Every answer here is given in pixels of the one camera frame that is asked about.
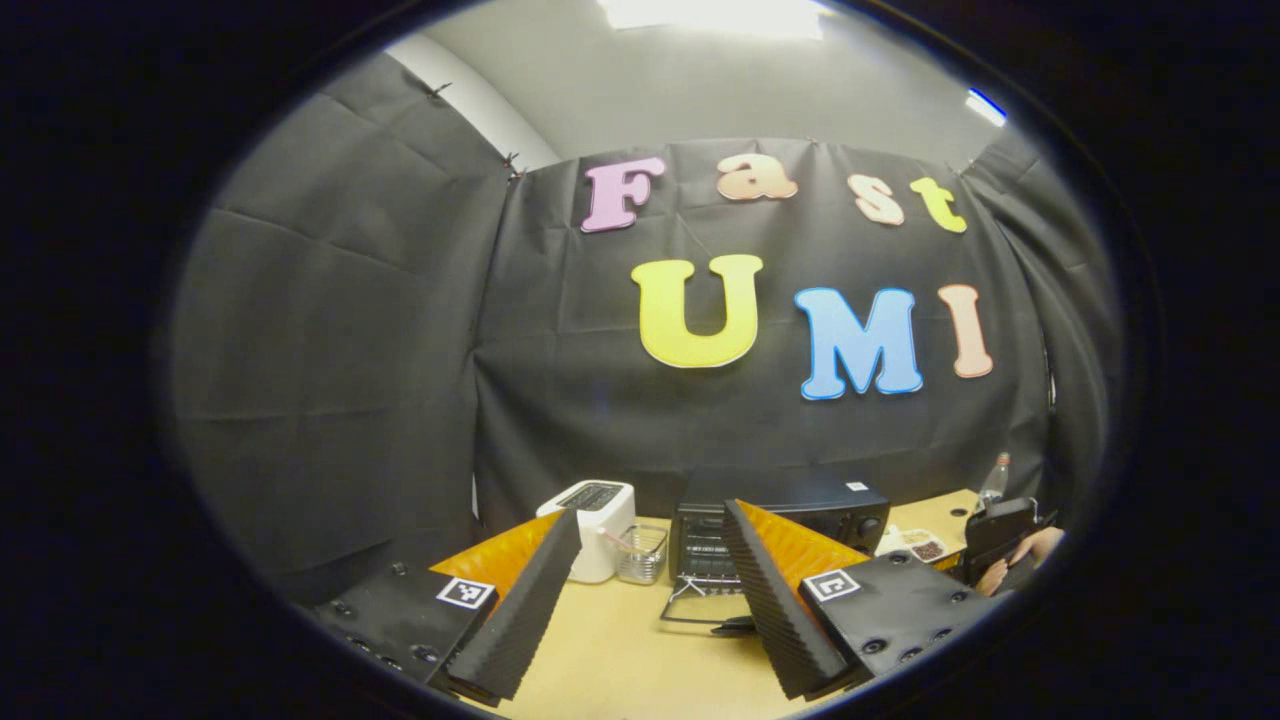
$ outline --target person's hand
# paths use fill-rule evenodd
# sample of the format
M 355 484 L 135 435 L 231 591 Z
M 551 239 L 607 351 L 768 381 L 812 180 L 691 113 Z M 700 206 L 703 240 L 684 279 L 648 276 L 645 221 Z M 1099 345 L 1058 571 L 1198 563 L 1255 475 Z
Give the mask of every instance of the person's hand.
M 982 574 L 982 579 L 978 580 L 978 584 L 973 589 L 991 597 L 1000 588 L 1000 583 L 1005 582 L 1005 575 L 1007 574 L 1009 564 L 1004 560 L 997 560 L 991 564 L 991 568 L 987 568 L 987 571 Z
M 1023 542 L 1018 543 L 1018 550 L 1009 559 L 1010 565 L 1016 565 L 1019 560 L 1027 556 L 1028 552 L 1036 559 L 1036 562 L 1043 562 L 1048 557 L 1050 552 L 1057 547 L 1057 543 L 1062 541 L 1065 536 L 1062 530 L 1057 528 L 1044 528 L 1037 533 L 1032 533 L 1023 538 Z

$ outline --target plastic bottle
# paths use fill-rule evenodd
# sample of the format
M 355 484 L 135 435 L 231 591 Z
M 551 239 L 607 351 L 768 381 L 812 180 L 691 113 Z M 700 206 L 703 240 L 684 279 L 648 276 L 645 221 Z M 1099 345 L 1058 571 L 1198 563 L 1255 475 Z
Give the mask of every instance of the plastic bottle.
M 1005 488 L 1009 487 L 1009 454 L 1001 452 L 996 459 L 996 466 L 982 483 L 978 491 L 978 510 L 986 510 L 1000 502 L 1005 497 Z

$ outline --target letter m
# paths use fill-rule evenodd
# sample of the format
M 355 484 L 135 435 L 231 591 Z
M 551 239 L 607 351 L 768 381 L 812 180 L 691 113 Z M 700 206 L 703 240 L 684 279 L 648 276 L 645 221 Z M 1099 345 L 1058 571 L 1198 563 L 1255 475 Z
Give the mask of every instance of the letter m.
M 915 392 L 924 386 L 911 342 L 915 297 L 910 292 L 899 288 L 877 292 L 865 328 L 845 297 L 829 287 L 801 290 L 796 305 L 809 315 L 813 340 L 813 372 L 800 387 L 806 398 L 835 400 L 845 395 L 837 359 L 859 393 L 870 387 L 877 364 L 881 373 L 876 377 L 876 389 L 883 393 Z

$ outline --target pin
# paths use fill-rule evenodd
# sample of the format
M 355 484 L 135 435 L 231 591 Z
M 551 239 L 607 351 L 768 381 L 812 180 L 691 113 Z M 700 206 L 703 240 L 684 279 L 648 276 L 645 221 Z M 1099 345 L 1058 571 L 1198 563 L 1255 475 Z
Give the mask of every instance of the pin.
M 451 85 L 453 85 L 453 83 L 452 82 L 447 82 L 447 83 L 442 85 L 440 87 L 436 87 L 435 90 L 431 90 L 431 86 L 428 85 L 426 86 L 426 96 L 428 97 L 439 97 L 440 96 L 440 91 L 444 90 L 445 87 L 449 87 Z
M 520 158 L 520 152 L 507 152 L 507 156 L 502 159 L 502 167 L 503 168 L 511 168 L 511 177 L 507 178 L 508 182 L 513 181 L 513 179 L 520 179 L 520 178 L 525 177 L 525 173 L 529 172 L 529 167 L 527 165 L 525 167 L 524 170 L 517 170 L 516 169 L 516 167 L 512 164 L 512 161 L 516 158 Z

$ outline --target letter u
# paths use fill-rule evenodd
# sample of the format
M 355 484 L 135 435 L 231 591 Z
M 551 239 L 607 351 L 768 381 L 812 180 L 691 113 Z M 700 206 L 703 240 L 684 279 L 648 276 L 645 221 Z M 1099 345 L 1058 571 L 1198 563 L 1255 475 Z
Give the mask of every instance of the letter u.
M 687 260 L 645 263 L 631 270 L 640 286 L 640 342 L 658 361 L 675 368 L 718 368 L 746 355 L 759 327 L 755 273 L 764 263 L 755 255 L 721 255 L 713 273 L 724 278 L 724 329 L 700 336 L 685 325 L 685 281 L 694 274 Z

